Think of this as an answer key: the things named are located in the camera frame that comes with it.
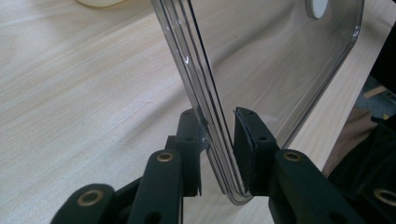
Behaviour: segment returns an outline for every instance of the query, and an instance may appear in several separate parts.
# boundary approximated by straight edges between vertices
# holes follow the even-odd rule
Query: light wood tabletop
[[[141,176],[191,106],[150,1],[0,9],[0,223],[49,223],[75,190]],[[291,143],[318,168],[395,20],[392,1],[366,1],[356,46]],[[264,198],[232,205],[205,154],[201,165],[203,196],[185,199],[185,223],[272,223]]]

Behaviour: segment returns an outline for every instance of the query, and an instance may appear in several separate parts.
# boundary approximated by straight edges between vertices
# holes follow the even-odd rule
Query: transparent plastic tray
[[[246,203],[251,196],[233,157],[233,110],[257,112],[286,147],[356,42],[363,0],[152,3],[206,128],[221,190]]]

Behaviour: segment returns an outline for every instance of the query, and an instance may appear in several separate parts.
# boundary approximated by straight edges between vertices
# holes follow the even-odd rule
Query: dark object
[[[396,223],[396,116],[378,123],[329,180],[369,223]]]
[[[79,189],[52,223],[182,223],[183,196],[201,190],[199,154],[206,147],[191,115],[181,115],[177,135],[150,156],[141,179],[117,192],[107,185]],[[276,223],[363,223],[303,153],[277,147],[256,113],[237,108],[235,115],[233,150],[246,192],[270,197]]]
[[[393,25],[370,75],[396,93],[396,24]]]

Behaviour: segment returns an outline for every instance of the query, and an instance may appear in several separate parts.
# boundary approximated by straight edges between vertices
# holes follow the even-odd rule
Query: white round object
[[[78,0],[78,1],[90,7],[111,7],[125,0]]]
[[[308,15],[315,19],[320,19],[326,11],[328,2],[328,0],[307,0]]]

